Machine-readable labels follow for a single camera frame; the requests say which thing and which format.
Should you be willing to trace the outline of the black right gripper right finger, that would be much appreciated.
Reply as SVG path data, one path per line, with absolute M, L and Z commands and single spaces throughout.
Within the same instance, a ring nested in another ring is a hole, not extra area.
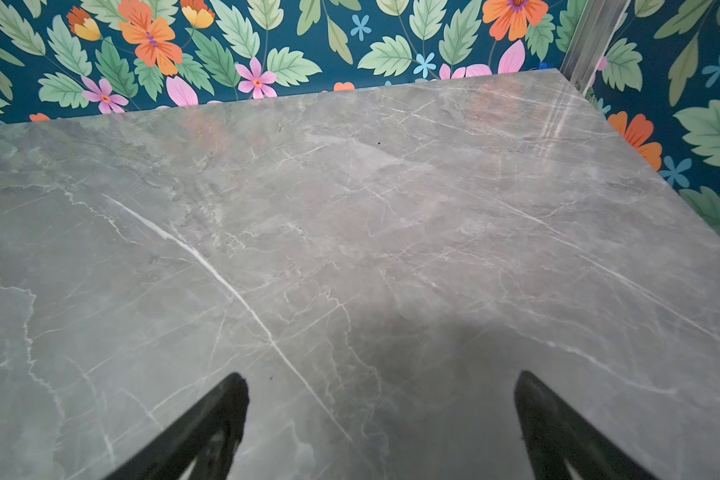
M 513 399 L 536 479 L 656 479 L 533 373 Z

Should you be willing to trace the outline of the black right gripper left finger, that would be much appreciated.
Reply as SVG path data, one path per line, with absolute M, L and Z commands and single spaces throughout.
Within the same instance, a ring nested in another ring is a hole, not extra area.
M 244 436 L 247 381 L 231 373 L 110 479 L 225 479 Z

